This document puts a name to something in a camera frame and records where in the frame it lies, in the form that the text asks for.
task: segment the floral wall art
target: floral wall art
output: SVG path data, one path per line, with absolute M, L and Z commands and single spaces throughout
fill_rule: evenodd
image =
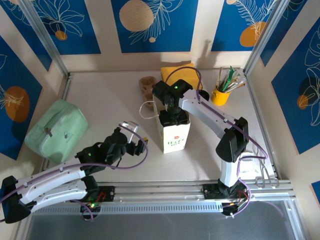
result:
M 269 60 L 277 50 L 282 39 L 287 34 L 288 30 L 296 20 L 306 2 L 307 0 L 290 0 L 290 2 L 288 3 L 281 19 L 276 25 L 273 33 L 271 34 L 268 42 L 266 43 L 266 46 L 264 47 L 260 55 L 264 66 L 268 64 Z
M 251 51 L 277 0 L 226 0 L 211 51 Z
M 0 3 L 32 45 L 28 34 L 32 27 L 16 0 L 0 0 Z M 32 0 L 31 3 L 61 55 L 101 53 L 84 0 Z
M 320 18 L 272 81 L 300 154 L 320 143 Z
M 198 0 L 111 0 L 122 53 L 189 52 Z
M 42 86 L 0 37 L 0 153 L 16 160 Z

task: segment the white leaf drawing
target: white leaf drawing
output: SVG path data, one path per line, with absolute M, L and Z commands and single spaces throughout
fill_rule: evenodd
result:
M 140 40 L 145 42 L 150 38 L 157 39 L 161 32 L 166 30 L 166 25 L 170 26 L 171 24 L 169 13 L 179 8 L 184 0 L 179 0 L 178 4 L 173 7 L 175 1 L 177 0 L 148 0 L 146 4 L 153 13 L 153 23 L 146 30 L 132 31 L 129 36 L 130 39 L 133 39 L 130 45 Z
M 288 5 L 286 6 L 286 9 L 285 9 L 284 13 L 282 14 L 282 16 L 286 20 L 288 20 L 289 12 L 290 11 L 294 11 L 294 12 L 298 11 L 302 7 L 304 1 L 305 0 L 291 0 L 288 3 Z
M 264 0 L 262 7 L 258 8 L 256 0 L 237 0 L 234 5 L 238 7 L 238 12 L 242 18 L 245 19 L 248 26 L 252 26 L 255 32 L 255 39 L 257 40 L 261 33 L 261 22 L 270 15 L 274 9 L 277 0 Z
M 13 16 L 30 26 L 18 5 L 9 0 L 1 1 L 5 3 Z M 34 0 L 31 3 L 51 34 L 61 31 L 65 34 L 71 33 L 82 37 L 83 32 L 77 24 L 83 22 L 85 16 L 77 11 L 70 10 L 69 0 Z
M 320 26 L 311 38 L 304 65 L 307 67 L 306 73 L 309 78 L 309 86 L 302 94 L 305 97 L 299 98 L 298 106 L 301 109 L 311 106 L 310 125 L 315 127 L 320 124 Z
M 4 67 L 6 63 L 6 59 L 8 56 L 4 54 L 0 54 L 0 70 Z M 4 108 L 4 106 L 10 106 L 10 104 L 17 104 L 23 106 L 22 100 L 24 97 L 14 97 L 3 89 L 3 87 L 0 85 L 0 110 Z

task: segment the white wall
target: white wall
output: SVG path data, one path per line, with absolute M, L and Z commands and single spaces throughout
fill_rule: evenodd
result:
M 78 71 L 158 70 L 192 62 L 198 68 L 242 67 L 251 51 L 211 52 L 225 0 L 199 0 L 190 52 L 121 53 L 110 0 L 85 0 L 101 54 L 63 55 L 67 69 Z
M 319 18 L 320 1 L 308 0 L 264 68 L 259 59 L 249 74 L 281 176 L 292 184 L 312 239 L 320 236 L 320 205 L 311 183 L 320 180 L 320 144 L 298 154 L 271 81 Z
M 40 119 L 50 105 L 59 98 L 63 87 L 63 76 L 54 63 L 49 72 L 43 67 L 18 29 L 0 7 L 0 36 L 7 42 L 14 53 L 21 59 L 33 76 L 42 85 L 42 92 L 35 108 L 29 129 Z M 0 153 L 0 182 L 8 176 L 22 178 L 39 169 L 42 158 L 23 145 L 17 161 Z M 0 206 L 0 219 L 4 218 Z M 0 223 L 1 240 L 10 239 L 15 224 Z

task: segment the printed logo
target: printed logo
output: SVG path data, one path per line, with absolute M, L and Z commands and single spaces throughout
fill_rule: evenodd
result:
M 73 133 L 70 133 L 68 131 L 64 131 L 64 139 L 67 139 L 65 141 L 65 143 L 68 143 L 73 136 L 74 136 Z
M 180 145 L 184 142 L 184 139 L 176 140 L 176 141 L 168 141 L 168 145 L 171 147 Z

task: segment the white table surface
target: white table surface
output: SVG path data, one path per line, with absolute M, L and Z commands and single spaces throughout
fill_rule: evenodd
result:
M 218 77 L 217 70 L 201 70 L 204 86 L 211 92 Z M 218 137 L 199 119 L 190 117 L 191 126 L 184 150 L 163 154 L 155 119 L 143 119 L 139 108 L 143 95 L 139 89 L 139 79 L 154 76 L 161 80 L 160 71 L 121 71 L 75 73 L 71 82 L 67 101 L 77 105 L 88 120 L 89 128 L 72 152 L 74 156 L 83 148 L 96 142 L 103 142 L 111 135 L 119 122 L 133 121 L 139 124 L 138 134 L 148 137 L 149 156 L 139 167 L 129 170 L 106 170 L 97 172 L 97 182 L 136 182 L 136 181 L 187 181 L 217 180 L 220 176 L 221 160 L 216 154 Z M 262 133 L 247 87 L 234 90 L 226 105 L 219 107 L 235 117 L 248 121 L 249 134 L 264 148 Z M 153 111 L 143 108 L 144 116 L 152 116 Z M 250 142 L 247 151 L 256 150 Z M 120 167 L 137 164 L 143 158 L 126 154 Z M 266 167 L 274 176 L 269 160 Z M 257 160 L 241 165 L 243 179 L 261 176 Z

